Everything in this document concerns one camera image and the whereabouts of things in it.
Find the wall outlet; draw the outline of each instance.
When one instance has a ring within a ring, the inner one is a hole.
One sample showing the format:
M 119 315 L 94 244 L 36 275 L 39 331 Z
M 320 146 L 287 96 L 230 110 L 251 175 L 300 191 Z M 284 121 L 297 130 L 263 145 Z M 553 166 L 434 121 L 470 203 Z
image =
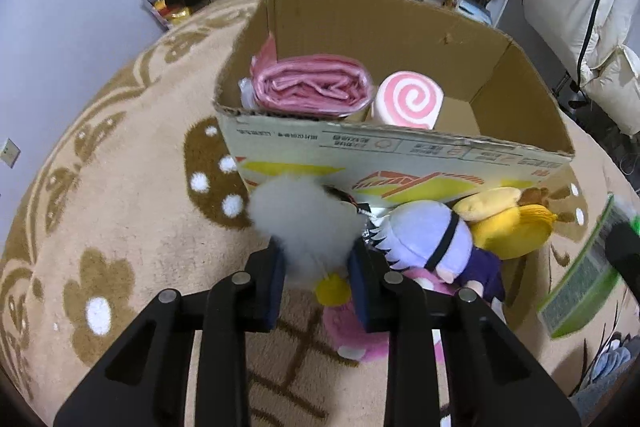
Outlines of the wall outlet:
M 0 148 L 0 160 L 13 169 L 19 155 L 20 149 L 18 149 L 18 146 L 7 138 L 2 148 Z

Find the beige blanket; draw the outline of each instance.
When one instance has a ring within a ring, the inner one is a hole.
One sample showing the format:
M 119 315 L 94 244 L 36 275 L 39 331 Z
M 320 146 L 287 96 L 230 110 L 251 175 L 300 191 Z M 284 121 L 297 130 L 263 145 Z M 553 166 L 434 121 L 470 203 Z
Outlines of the beige blanket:
M 216 73 L 256 2 L 207 7 L 120 71 L 68 128 L 23 199 L 0 264 L 0 363 L 48 425 L 158 291 L 209 288 L 264 245 L 248 227 L 246 191 L 210 103 Z M 608 190 L 640 208 L 606 154 L 567 125 L 590 213 Z M 553 242 L 563 255 L 579 250 L 563 237 Z M 566 269 L 555 259 L 545 250 L 506 268 L 508 314 L 570 391 L 582 372 L 583 341 L 591 360 L 603 337 L 636 333 L 638 320 L 620 285 L 587 328 L 551 342 L 534 304 Z M 286 293 L 276 331 L 251 335 L 247 355 L 254 425 L 382 424 L 386 362 L 340 359 L 308 296 Z M 188 426 L 193 391 L 192 379 Z

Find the yellow plush foot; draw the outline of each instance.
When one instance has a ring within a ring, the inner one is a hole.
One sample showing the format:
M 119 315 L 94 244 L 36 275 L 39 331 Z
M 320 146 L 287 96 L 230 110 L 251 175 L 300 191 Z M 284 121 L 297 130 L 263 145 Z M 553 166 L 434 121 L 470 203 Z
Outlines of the yellow plush foot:
M 337 273 L 322 279 L 316 286 L 316 299 L 329 308 L 347 304 L 351 299 L 351 287 Z

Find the yellow plush toy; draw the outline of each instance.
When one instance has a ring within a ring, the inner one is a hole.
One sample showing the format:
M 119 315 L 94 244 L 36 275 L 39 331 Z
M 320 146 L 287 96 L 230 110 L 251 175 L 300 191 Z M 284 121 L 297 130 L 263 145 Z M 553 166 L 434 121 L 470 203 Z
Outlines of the yellow plush toy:
M 460 200 L 453 206 L 453 211 L 466 222 L 475 223 L 515 207 L 521 195 L 519 188 L 491 188 Z
M 503 261 L 542 247 L 558 219 L 541 204 L 508 208 L 471 225 L 474 245 L 495 253 Z

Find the pink plastic bag roll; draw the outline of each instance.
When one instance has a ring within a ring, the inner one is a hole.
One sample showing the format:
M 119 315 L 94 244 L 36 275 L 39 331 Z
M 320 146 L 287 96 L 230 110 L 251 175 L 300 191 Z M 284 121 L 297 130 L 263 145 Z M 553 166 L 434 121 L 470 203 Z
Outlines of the pink plastic bag roll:
M 273 35 L 251 65 L 255 100 L 265 109 L 339 118 L 367 107 L 373 97 L 369 73 L 340 55 L 278 60 Z

